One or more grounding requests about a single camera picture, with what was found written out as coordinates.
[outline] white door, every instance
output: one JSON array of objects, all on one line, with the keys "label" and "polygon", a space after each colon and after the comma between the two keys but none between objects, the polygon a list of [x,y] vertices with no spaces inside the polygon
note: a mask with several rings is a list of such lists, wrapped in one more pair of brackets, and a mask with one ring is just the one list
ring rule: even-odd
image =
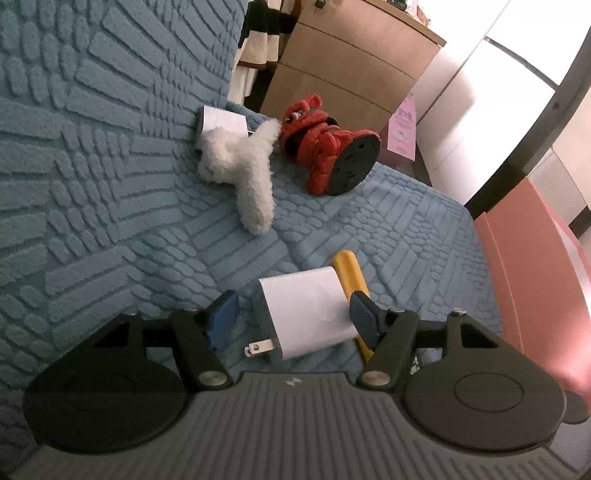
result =
[{"label": "white door", "polygon": [[488,37],[560,84],[591,27],[589,0],[511,0]]},{"label": "white door", "polygon": [[528,132],[554,90],[482,41],[417,130],[435,188],[465,204]]},{"label": "white door", "polygon": [[591,90],[553,145],[570,177],[591,206]]},{"label": "white door", "polygon": [[491,28],[509,0],[421,0],[431,28],[447,41],[413,87],[417,118],[431,106]]}]

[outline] white charger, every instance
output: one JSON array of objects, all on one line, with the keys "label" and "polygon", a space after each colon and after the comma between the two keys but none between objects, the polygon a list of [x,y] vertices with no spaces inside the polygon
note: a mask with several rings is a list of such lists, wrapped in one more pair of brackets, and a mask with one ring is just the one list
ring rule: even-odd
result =
[{"label": "white charger", "polygon": [[261,278],[254,303],[267,339],[250,343],[246,356],[268,353],[273,362],[280,362],[357,335],[332,267]]}]

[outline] metal screw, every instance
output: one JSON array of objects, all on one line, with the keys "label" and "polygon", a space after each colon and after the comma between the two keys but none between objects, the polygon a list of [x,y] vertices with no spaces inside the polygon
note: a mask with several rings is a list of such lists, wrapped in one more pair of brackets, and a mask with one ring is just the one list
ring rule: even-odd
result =
[{"label": "metal screw", "polygon": [[227,381],[226,374],[215,370],[207,370],[199,374],[199,382],[206,387],[220,387]]},{"label": "metal screw", "polygon": [[388,385],[392,379],[386,372],[370,370],[361,375],[361,381],[368,387],[383,387]]}]

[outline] wooden dresser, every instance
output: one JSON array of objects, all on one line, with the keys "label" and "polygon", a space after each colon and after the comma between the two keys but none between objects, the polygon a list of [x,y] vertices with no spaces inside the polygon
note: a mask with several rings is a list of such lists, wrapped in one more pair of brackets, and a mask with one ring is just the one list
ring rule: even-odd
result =
[{"label": "wooden dresser", "polygon": [[380,132],[445,41],[384,0],[303,0],[261,113],[312,93],[342,128]]}]

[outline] hanging clothes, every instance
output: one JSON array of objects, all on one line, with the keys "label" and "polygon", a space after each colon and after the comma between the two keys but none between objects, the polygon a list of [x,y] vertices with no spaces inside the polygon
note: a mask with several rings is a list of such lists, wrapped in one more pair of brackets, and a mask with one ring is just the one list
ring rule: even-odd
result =
[{"label": "hanging clothes", "polygon": [[244,103],[252,92],[257,71],[278,63],[280,34],[290,34],[296,23],[297,15],[281,12],[281,0],[249,0],[228,100]]}]

